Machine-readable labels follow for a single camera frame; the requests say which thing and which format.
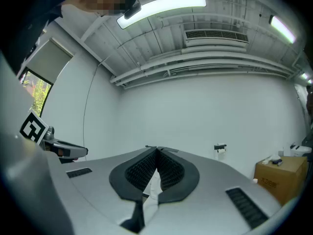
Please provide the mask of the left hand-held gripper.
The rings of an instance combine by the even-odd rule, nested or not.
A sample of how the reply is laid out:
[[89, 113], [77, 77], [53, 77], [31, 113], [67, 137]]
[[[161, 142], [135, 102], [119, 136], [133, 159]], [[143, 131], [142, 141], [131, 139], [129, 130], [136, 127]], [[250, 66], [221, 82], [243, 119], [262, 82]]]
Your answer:
[[55, 138], [54, 127], [44, 123], [33, 109], [28, 111], [26, 120], [20, 128], [20, 134], [38, 144], [43, 150], [55, 153], [62, 162], [71, 163], [88, 154], [88, 149], [85, 147]]

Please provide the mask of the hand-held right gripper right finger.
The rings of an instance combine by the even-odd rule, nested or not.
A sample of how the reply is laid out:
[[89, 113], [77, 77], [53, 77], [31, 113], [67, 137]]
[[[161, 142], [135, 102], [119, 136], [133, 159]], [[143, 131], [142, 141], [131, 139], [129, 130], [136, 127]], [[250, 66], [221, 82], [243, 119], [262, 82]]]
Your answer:
[[157, 171], [162, 190], [158, 195], [160, 204], [184, 200], [200, 180], [200, 173], [193, 163], [160, 147], [157, 148]]

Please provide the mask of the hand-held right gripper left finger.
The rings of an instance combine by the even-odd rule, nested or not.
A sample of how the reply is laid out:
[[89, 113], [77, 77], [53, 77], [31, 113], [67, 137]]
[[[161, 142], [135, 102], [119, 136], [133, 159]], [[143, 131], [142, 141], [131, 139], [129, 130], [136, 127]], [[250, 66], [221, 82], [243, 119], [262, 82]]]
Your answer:
[[121, 227], [139, 233], [145, 227], [143, 192], [157, 169], [157, 148], [150, 147], [134, 158], [116, 166], [109, 175], [112, 188], [123, 200], [135, 203], [132, 217]]

